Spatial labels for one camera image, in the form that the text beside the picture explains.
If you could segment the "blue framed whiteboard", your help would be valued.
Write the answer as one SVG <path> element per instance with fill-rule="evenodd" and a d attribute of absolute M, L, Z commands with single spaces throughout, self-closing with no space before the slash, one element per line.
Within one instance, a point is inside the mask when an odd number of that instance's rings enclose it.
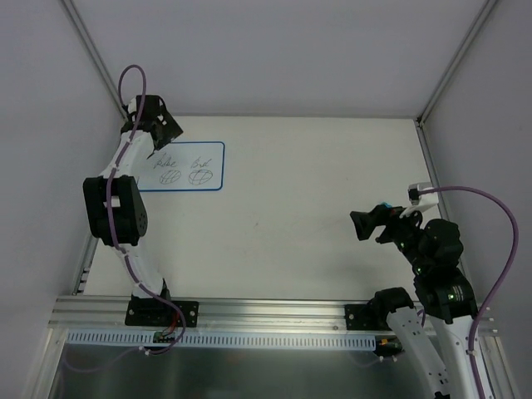
<path fill-rule="evenodd" d="M 224 186 L 225 143 L 177 141 L 156 151 L 140 169 L 140 192 L 219 191 Z"/>

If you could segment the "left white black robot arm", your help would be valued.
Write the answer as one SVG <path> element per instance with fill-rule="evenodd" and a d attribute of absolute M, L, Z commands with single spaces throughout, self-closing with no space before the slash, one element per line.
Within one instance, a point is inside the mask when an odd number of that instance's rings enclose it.
<path fill-rule="evenodd" d="M 173 315 L 170 292 L 158 267 L 143 248 L 148 214 L 138 181 L 143 164 L 183 133 L 158 95 L 137 96 L 125 106 L 126 123 L 110 164 L 82 189 L 93 237 L 112 248 L 132 282 L 133 304 L 145 304 L 144 314 L 155 325 Z"/>

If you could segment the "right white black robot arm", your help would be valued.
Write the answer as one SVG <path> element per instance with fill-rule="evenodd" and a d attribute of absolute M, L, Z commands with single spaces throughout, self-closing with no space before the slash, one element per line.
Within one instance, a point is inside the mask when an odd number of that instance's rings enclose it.
<path fill-rule="evenodd" d="M 459 270 L 463 252 L 457 224 L 425 222 L 421 211 L 379 204 L 353 211 L 357 239 L 382 228 L 378 244 L 394 244 L 411 265 L 413 284 L 439 344 L 434 346 L 404 288 L 378 291 L 365 314 L 381 329 L 391 329 L 417 372 L 427 398 L 492 398 L 477 328 L 480 310 L 473 288 Z"/>

